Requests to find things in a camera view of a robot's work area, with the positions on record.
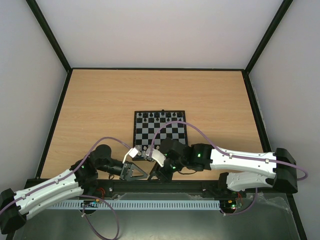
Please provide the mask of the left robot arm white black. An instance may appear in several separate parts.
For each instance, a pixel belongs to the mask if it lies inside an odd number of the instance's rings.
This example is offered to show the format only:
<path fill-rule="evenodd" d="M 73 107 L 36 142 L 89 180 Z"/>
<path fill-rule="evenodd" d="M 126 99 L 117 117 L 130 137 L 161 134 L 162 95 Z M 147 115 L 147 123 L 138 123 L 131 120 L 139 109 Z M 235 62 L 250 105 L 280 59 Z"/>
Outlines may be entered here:
<path fill-rule="evenodd" d="M 23 190 L 3 190 L 0 194 L 1 233 L 7 235 L 20 229 L 27 220 L 61 201 L 93 194 L 98 186 L 99 171 L 125 181 L 147 178 L 148 174 L 136 164 L 113 159 L 111 155 L 111 148 L 101 144 L 85 161 L 77 161 L 51 179 Z"/>

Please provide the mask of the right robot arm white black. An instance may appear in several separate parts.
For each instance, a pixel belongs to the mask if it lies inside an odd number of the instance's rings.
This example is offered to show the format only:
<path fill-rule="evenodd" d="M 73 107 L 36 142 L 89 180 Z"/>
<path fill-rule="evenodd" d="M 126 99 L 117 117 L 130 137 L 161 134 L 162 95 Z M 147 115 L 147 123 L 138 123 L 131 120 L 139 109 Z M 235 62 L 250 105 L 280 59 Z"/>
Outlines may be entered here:
<path fill-rule="evenodd" d="M 149 147 L 143 156 L 157 163 L 150 175 L 162 182 L 170 182 L 183 168 L 195 172 L 224 170 L 218 179 L 218 191 L 224 196 L 253 188 L 298 192 L 296 161 L 284 148 L 263 153 L 218 150 L 210 144 L 188 146 L 168 137 L 158 149 Z"/>

